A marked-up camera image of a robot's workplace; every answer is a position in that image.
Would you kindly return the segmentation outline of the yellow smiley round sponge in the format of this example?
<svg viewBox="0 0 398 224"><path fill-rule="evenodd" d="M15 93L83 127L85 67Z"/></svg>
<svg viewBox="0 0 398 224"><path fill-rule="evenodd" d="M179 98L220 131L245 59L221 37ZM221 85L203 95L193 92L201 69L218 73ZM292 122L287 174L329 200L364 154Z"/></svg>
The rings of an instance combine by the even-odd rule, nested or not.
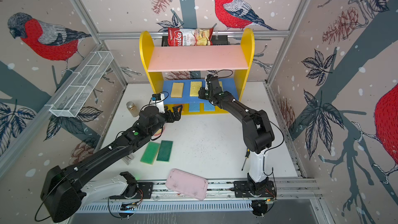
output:
<svg viewBox="0 0 398 224"><path fill-rule="evenodd" d="M155 137L160 136L160 135L162 134L162 132L164 131L164 129L165 129L165 126L163 126L160 130L158 130L158 131L154 134L154 136L155 136Z"/></svg>

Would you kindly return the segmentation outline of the yellow shelf pink blue boards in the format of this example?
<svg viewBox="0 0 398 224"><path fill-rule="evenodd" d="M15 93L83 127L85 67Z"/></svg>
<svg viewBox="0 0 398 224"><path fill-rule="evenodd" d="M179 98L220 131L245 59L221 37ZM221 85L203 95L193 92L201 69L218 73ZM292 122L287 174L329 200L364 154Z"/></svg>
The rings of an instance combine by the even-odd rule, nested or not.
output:
<svg viewBox="0 0 398 224"><path fill-rule="evenodd" d="M255 52L252 29L243 31L239 45L164 46L156 47L151 34L140 35L140 55L154 93L172 92L174 83L183 83L181 97L169 96L164 105L183 106L189 115L192 104L198 103L198 114L207 114L204 100L190 95L191 83L204 82L207 74L217 73L223 89L242 100Z"/></svg>

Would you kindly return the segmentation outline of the dark green scouring sponge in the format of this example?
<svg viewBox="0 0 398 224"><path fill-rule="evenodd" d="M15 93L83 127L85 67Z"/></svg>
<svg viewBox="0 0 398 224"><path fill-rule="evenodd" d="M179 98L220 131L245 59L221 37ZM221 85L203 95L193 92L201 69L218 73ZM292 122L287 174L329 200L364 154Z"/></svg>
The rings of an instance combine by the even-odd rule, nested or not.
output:
<svg viewBox="0 0 398 224"><path fill-rule="evenodd" d="M173 148L173 141L161 141L160 149L157 155L157 161L169 162Z"/></svg>

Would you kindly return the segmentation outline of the black box behind shelf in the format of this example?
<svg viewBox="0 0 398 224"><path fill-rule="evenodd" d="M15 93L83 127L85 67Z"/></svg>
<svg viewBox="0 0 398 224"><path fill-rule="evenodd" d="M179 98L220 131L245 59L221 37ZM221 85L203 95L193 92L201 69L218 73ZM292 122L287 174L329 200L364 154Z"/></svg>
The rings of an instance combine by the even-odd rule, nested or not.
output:
<svg viewBox="0 0 398 224"><path fill-rule="evenodd" d="M195 39L194 37L182 37L182 40L178 40L177 37L168 38L166 36L162 37L162 47L179 47L179 46L223 46L228 45L229 41L226 36L221 36L219 38L212 37L211 40L207 40L205 37L199 37Z"/></svg>

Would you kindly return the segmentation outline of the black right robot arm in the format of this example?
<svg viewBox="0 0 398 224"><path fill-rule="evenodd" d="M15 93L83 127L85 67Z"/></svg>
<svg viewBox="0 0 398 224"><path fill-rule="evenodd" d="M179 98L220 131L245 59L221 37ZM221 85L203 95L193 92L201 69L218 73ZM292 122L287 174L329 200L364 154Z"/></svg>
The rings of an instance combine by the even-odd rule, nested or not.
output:
<svg viewBox="0 0 398 224"><path fill-rule="evenodd" d="M271 188L267 175L266 162L275 139L271 123L265 111L253 110L237 99L228 91L223 91L218 77L207 75L206 86L199 90L199 99L208 100L214 106L227 111L242 124L243 140L251 156L248 172L248 187L250 193L259 196Z"/></svg>

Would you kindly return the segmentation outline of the glass spice jar silver lid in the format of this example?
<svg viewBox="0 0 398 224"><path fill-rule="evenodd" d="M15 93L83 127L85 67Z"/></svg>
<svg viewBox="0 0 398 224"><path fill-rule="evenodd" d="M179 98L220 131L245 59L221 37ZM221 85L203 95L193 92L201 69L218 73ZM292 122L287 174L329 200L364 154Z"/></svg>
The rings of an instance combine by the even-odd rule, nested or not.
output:
<svg viewBox="0 0 398 224"><path fill-rule="evenodd" d="M134 102L132 101L127 102L126 107L133 117L137 117L139 115L140 111L138 110Z"/></svg>

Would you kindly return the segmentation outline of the red chips bag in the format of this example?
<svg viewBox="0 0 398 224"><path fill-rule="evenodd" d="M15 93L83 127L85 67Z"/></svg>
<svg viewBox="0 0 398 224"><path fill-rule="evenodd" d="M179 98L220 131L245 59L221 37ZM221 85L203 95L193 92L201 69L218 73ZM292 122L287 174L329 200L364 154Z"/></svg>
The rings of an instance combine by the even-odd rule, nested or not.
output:
<svg viewBox="0 0 398 224"><path fill-rule="evenodd" d="M185 28L168 28L168 38L177 37L178 40L182 40L182 37L205 37L207 40L211 40L213 28L210 29L185 29Z"/></svg>

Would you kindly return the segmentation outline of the pink plastic tray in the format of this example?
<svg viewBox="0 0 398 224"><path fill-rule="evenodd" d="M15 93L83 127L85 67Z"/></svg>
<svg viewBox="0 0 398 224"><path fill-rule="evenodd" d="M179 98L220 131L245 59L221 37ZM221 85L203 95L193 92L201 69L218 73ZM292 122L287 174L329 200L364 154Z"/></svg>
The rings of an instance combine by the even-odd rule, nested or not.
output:
<svg viewBox="0 0 398 224"><path fill-rule="evenodd" d="M172 169L165 185L172 191L202 201L206 197L208 180L181 170Z"/></svg>

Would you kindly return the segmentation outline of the beige orange-backed sponge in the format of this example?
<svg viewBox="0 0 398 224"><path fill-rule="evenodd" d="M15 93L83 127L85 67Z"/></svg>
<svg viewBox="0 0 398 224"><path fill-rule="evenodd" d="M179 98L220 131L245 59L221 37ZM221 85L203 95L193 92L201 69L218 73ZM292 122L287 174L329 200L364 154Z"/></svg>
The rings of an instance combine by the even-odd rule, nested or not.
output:
<svg viewBox="0 0 398 224"><path fill-rule="evenodd" d="M171 98L182 98L184 83L173 83Z"/></svg>

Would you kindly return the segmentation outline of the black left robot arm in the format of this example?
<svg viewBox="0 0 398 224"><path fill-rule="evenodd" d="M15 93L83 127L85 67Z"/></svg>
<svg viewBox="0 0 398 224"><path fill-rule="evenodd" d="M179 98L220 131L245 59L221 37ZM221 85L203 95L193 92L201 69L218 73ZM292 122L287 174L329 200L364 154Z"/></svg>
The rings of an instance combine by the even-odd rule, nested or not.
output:
<svg viewBox="0 0 398 224"><path fill-rule="evenodd" d="M150 142L151 137L166 123L179 121L182 105L174 106L163 113L156 106L147 106L139 118L123 131L107 147L64 169L53 167L47 172L40 198L53 222L62 222L82 206L87 196L83 187L94 177L118 160L126 157Z"/></svg>

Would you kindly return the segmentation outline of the black yellow screwdriver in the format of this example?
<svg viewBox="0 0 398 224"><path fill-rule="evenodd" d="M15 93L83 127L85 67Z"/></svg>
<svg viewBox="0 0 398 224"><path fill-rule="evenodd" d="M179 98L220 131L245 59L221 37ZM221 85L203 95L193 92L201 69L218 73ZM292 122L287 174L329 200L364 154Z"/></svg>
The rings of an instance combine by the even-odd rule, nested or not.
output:
<svg viewBox="0 0 398 224"><path fill-rule="evenodd" d="M247 148L246 153L245 153L245 159L244 159L243 165L242 165L242 167L241 167L241 171L244 170L245 164L246 164L247 159L249 158L249 156L250 156L250 150Z"/></svg>

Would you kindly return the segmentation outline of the blue cellulose sponge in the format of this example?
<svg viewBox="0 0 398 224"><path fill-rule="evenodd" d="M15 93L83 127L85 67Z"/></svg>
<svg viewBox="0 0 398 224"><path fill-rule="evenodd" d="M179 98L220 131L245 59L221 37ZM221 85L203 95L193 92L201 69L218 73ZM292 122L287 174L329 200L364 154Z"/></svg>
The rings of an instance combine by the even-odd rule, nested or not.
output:
<svg viewBox="0 0 398 224"><path fill-rule="evenodd" d="M204 103L204 112L214 112L215 111L215 106L212 105L209 102Z"/></svg>
<svg viewBox="0 0 398 224"><path fill-rule="evenodd" d="M189 112L190 113L199 113L201 111L200 103L190 103L189 104Z"/></svg>

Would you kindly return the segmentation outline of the light green sponge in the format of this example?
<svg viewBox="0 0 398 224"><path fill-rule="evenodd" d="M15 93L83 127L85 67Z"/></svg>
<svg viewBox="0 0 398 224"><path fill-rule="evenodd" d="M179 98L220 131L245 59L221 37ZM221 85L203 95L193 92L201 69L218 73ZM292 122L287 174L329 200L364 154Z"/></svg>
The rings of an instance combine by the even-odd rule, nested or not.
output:
<svg viewBox="0 0 398 224"><path fill-rule="evenodd" d="M157 154L160 149L160 144L156 142L149 142L141 159L140 162L152 165L157 157Z"/></svg>

